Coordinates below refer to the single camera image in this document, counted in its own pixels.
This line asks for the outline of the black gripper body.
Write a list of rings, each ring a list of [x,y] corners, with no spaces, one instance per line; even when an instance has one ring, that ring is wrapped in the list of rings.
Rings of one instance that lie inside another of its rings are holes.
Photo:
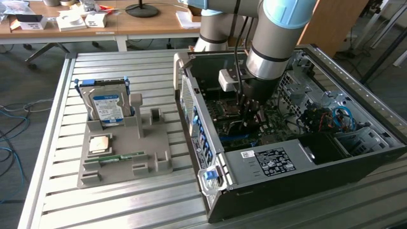
[[[271,98],[281,82],[281,77],[273,80],[262,80],[259,78],[247,79],[243,82],[243,94],[249,99],[265,104]]]

